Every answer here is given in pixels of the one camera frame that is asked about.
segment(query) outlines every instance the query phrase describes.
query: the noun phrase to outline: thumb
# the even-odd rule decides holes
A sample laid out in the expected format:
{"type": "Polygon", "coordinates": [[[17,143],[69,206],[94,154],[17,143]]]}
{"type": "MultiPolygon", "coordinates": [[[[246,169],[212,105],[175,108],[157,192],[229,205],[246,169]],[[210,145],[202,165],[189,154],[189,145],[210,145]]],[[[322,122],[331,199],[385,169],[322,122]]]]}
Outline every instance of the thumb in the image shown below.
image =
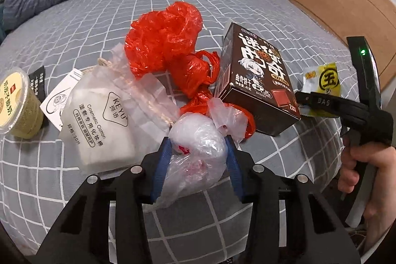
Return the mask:
{"type": "Polygon", "coordinates": [[[350,148],[353,159],[371,163],[378,168],[388,167],[395,162],[395,149],[379,142],[369,142],[350,148]]]}

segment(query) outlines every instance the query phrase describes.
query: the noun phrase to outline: yogurt cup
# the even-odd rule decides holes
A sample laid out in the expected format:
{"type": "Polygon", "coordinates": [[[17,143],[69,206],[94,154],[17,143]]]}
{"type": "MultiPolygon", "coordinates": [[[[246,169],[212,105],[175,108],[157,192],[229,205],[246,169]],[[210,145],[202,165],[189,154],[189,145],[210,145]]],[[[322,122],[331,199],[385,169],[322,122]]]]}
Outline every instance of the yogurt cup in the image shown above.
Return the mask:
{"type": "Polygon", "coordinates": [[[40,104],[27,74],[20,68],[8,71],[0,79],[0,134],[32,138],[43,123],[40,104]]]}

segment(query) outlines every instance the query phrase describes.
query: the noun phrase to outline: metal screw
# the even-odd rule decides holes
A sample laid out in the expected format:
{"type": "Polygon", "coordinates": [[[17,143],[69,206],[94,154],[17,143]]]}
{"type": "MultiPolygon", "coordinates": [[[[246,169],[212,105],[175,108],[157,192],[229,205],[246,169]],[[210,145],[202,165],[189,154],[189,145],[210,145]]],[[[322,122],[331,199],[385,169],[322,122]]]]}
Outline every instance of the metal screw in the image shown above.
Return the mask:
{"type": "Polygon", "coordinates": [[[253,166],[253,171],[255,171],[255,172],[263,172],[264,171],[264,166],[263,165],[260,165],[259,163],[256,163],[254,166],[253,166]]]}
{"type": "Polygon", "coordinates": [[[297,180],[305,184],[306,182],[308,182],[308,177],[304,174],[299,174],[297,176],[297,180]]]}
{"type": "Polygon", "coordinates": [[[143,170],[143,168],[142,168],[141,166],[133,166],[133,167],[131,168],[131,172],[132,172],[133,174],[139,174],[139,173],[142,172],[142,170],[143,170]]]}
{"type": "Polygon", "coordinates": [[[89,184],[94,184],[94,183],[96,183],[96,181],[98,181],[98,177],[96,177],[96,176],[89,176],[87,179],[87,183],[89,183],[89,184]]]}

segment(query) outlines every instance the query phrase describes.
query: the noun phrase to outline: human hand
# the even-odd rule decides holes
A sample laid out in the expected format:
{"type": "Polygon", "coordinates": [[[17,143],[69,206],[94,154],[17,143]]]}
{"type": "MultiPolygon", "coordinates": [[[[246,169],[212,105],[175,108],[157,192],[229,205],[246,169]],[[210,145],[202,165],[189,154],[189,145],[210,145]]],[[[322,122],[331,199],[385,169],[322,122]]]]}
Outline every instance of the human hand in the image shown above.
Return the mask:
{"type": "Polygon", "coordinates": [[[341,154],[339,190],[351,193],[358,183],[359,174],[354,170],[357,161],[371,163],[378,168],[371,198],[363,213],[367,224],[365,250],[368,250],[396,219],[396,150],[378,142],[350,147],[348,139],[343,141],[345,148],[341,154]]]}

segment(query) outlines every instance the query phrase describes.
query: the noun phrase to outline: bed sheet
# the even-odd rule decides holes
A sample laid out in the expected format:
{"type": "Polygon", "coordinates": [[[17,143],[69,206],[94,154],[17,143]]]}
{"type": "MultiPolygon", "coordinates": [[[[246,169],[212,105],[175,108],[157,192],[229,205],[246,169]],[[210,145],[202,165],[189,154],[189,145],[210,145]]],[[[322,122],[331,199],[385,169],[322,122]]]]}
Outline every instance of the bed sheet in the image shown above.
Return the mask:
{"type": "MultiPolygon", "coordinates": [[[[46,68],[46,93],[72,69],[93,66],[123,42],[132,20],[162,10],[176,0],[68,0],[22,24],[0,47],[0,71],[19,66],[31,73],[46,68]]],[[[203,17],[197,50],[221,51],[229,19],[260,35],[282,53],[295,90],[302,69],[337,62],[343,97],[357,100],[356,72],[348,49],[288,0],[183,0],[203,17]]],[[[167,73],[158,74],[178,106],[187,99],[167,73]]],[[[242,144],[255,162],[278,175],[306,174],[320,187],[337,172],[342,149],[339,119],[302,118],[277,137],[255,133],[242,144]]],[[[32,140],[6,136],[0,141],[0,219],[17,246],[35,252],[54,220],[85,179],[52,125],[32,140]]],[[[115,261],[115,208],[110,209],[109,251],[115,261]]],[[[218,263],[244,250],[251,205],[242,205],[228,177],[204,192],[145,214],[153,262],[218,263]]],[[[281,244],[285,243],[280,205],[281,244]]]]}

